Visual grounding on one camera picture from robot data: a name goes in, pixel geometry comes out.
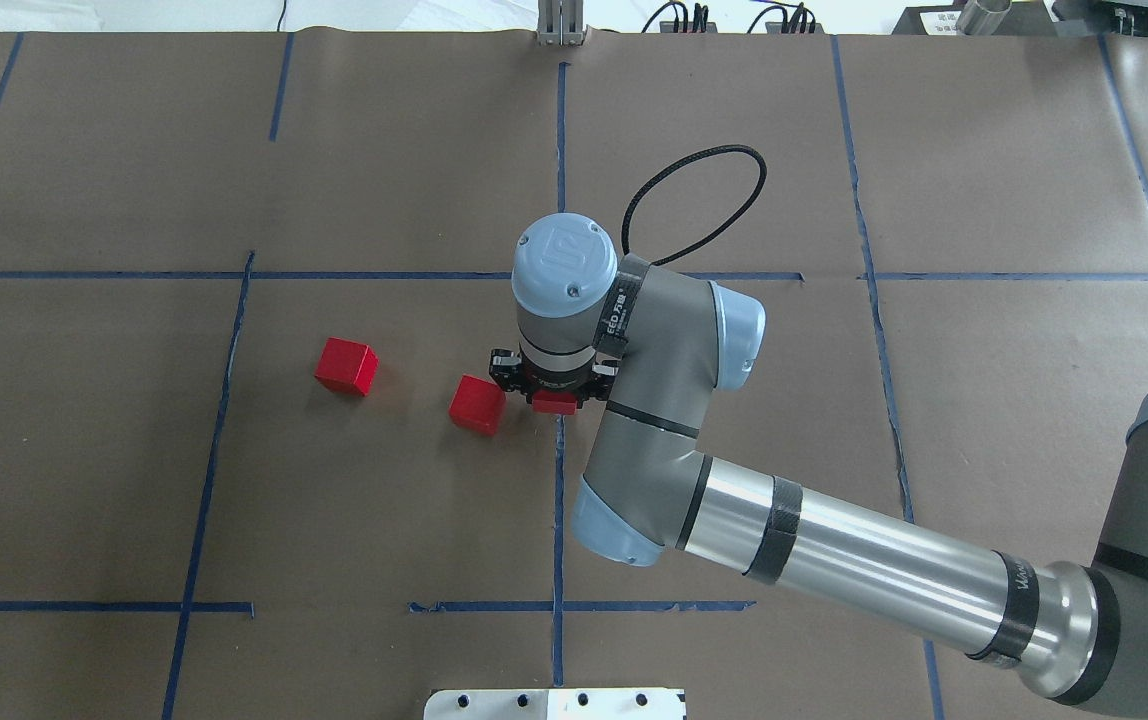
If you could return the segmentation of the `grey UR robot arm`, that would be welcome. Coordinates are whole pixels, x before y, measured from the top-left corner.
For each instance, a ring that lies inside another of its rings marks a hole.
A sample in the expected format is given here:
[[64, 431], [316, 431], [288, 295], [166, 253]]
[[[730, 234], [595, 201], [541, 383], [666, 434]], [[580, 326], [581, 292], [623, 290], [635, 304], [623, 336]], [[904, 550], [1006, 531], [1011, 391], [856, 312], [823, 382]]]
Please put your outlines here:
[[1045, 700], [1148, 717], [1148, 393], [1087, 565], [1039, 568], [703, 452], [714, 393], [739, 389], [766, 324], [757, 299], [619, 254], [606, 229], [546, 215], [515, 241], [507, 392], [602, 400], [573, 528], [647, 566], [666, 548], [902, 626], [1016, 673]]

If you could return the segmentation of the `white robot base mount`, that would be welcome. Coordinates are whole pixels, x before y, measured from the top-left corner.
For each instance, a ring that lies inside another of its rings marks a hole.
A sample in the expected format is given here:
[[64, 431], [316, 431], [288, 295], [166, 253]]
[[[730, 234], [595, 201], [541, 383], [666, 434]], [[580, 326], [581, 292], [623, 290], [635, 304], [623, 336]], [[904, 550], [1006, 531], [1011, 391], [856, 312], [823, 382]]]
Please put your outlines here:
[[664, 687], [447, 689], [424, 719], [688, 719], [683, 689]]

